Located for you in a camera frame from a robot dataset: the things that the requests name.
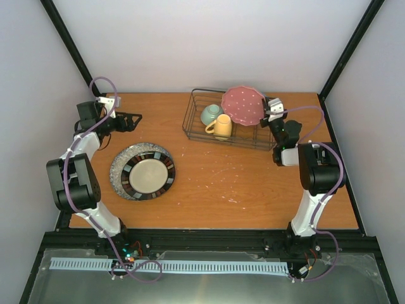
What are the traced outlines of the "pink plate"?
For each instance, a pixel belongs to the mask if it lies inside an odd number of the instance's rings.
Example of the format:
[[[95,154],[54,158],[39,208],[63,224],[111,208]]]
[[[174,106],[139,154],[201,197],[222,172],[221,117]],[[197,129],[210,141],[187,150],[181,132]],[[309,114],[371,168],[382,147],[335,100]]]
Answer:
[[[224,114],[232,122],[243,126],[258,125],[264,118],[263,100],[265,96],[252,87],[229,88],[221,97]]]

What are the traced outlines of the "yellow mug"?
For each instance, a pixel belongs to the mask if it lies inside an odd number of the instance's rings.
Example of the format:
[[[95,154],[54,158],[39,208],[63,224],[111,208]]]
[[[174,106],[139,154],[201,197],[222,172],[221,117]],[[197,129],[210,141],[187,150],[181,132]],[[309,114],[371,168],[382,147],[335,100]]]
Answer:
[[[221,114],[206,126],[205,132],[217,140],[226,141],[232,135],[232,120],[228,115]]]

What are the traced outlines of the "black rimmed cream plate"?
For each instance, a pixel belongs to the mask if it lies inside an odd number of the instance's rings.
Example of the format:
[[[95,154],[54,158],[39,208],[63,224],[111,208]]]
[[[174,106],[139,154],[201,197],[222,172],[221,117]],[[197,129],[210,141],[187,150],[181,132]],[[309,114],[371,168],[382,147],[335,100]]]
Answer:
[[[175,176],[175,164],[168,155],[148,151],[129,159],[121,171],[120,184],[130,200],[152,200],[172,187]]]

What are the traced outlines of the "green ceramic bowl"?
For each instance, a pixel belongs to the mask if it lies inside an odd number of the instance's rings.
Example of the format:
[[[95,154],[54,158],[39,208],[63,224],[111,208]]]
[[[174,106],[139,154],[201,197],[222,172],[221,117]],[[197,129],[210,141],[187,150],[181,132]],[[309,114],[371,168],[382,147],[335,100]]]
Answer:
[[[205,126],[207,126],[212,121],[216,120],[218,118],[218,116],[221,114],[223,114],[222,107],[217,104],[211,104],[211,105],[205,107],[205,109],[203,109],[203,111],[200,115],[200,119],[201,119],[201,122]]]

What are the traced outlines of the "black wire dish rack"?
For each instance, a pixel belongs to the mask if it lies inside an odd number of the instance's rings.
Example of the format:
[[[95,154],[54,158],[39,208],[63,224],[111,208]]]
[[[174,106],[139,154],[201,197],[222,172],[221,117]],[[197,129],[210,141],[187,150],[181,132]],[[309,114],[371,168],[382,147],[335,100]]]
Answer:
[[[221,141],[214,135],[205,132],[205,125],[201,121],[201,114],[209,105],[220,105],[224,91],[214,89],[195,88],[190,93],[189,103],[183,119],[182,130],[192,140],[217,143],[240,148],[259,149],[270,151],[276,142],[269,128],[256,126],[243,126],[232,124],[232,135],[229,139]]]

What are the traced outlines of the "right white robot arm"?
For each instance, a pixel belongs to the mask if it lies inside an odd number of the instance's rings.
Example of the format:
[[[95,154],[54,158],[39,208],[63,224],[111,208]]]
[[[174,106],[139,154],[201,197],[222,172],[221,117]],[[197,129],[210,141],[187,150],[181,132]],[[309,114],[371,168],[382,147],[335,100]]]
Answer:
[[[303,194],[295,217],[289,222],[283,249],[297,257],[315,248],[318,222],[327,203],[346,183],[346,173],[332,142],[303,142],[302,124],[286,120],[286,110],[278,98],[262,98],[262,127],[268,127],[275,140],[273,161],[279,167],[297,166]]]

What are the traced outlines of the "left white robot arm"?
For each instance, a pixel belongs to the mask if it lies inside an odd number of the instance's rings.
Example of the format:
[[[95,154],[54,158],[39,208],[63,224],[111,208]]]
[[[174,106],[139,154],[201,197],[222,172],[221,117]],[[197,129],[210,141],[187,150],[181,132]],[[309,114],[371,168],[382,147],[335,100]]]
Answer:
[[[56,207],[84,219],[118,255],[128,253],[132,240],[121,219],[101,201],[101,188],[90,163],[103,139],[112,132],[131,132],[142,120],[141,114],[116,112],[113,98],[77,105],[80,120],[75,124],[73,142],[67,151],[47,162],[46,170]]]

